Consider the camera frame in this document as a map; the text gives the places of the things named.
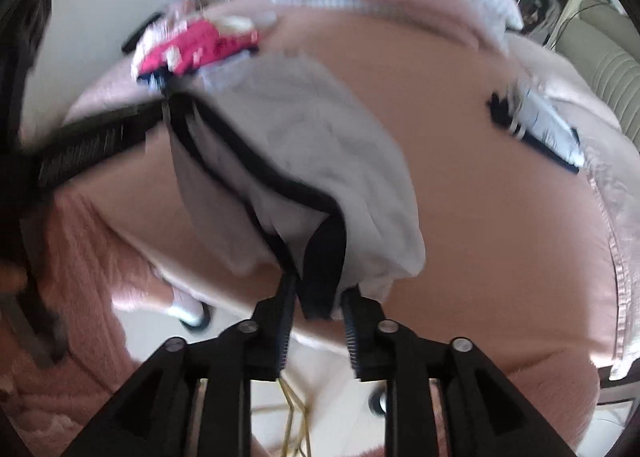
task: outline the folded white garment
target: folded white garment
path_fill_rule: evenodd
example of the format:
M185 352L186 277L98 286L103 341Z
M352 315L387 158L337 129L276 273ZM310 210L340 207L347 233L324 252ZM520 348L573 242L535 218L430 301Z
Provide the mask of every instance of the folded white garment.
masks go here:
M183 122L170 99L175 171L194 228L232 271L290 256L306 315L328 317L344 289L382 300L422 270L402 151L324 66L239 59L201 72L190 92L199 103Z

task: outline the white sock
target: white sock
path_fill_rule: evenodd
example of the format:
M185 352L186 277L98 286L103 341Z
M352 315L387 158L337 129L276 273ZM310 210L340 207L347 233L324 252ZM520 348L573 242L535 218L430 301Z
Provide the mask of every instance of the white sock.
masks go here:
M174 302L166 313L189 325L198 325L202 321L204 309L202 303L193 296L174 287Z

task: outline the pink clothing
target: pink clothing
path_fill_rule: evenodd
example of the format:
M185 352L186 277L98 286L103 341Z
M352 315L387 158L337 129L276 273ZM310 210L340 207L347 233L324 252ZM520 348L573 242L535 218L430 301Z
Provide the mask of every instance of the pink clothing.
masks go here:
M257 43L257 31L238 36L222 35L208 20L196 20L190 22L183 33L154 47L142 61L139 74L168 66L169 71L182 76Z

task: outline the silver bolt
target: silver bolt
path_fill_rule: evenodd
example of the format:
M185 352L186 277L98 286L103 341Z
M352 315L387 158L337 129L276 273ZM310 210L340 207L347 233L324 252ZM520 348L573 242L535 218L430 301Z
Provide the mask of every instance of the silver bolt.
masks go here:
M238 330L244 334L251 334L258 330L258 324L253 320L244 320L238 324Z
M467 340L466 338L456 338L453 340L453 348L458 352L469 352L474 348L474 345L471 343L471 340Z
M164 342L164 348L167 352L178 352L181 351L186 344L187 342L184 341L184 339L176 336L174 338L169 338Z
M398 324L393 320L383 320L378 324L378 330L380 332L392 333L398 331Z

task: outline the white wall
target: white wall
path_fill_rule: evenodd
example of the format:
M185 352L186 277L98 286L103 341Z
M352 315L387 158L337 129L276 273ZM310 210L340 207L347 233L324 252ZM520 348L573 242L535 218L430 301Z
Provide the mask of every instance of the white wall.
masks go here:
M46 133L93 80L122 58L120 45L172 0L53 0L36 67L28 80L23 137Z

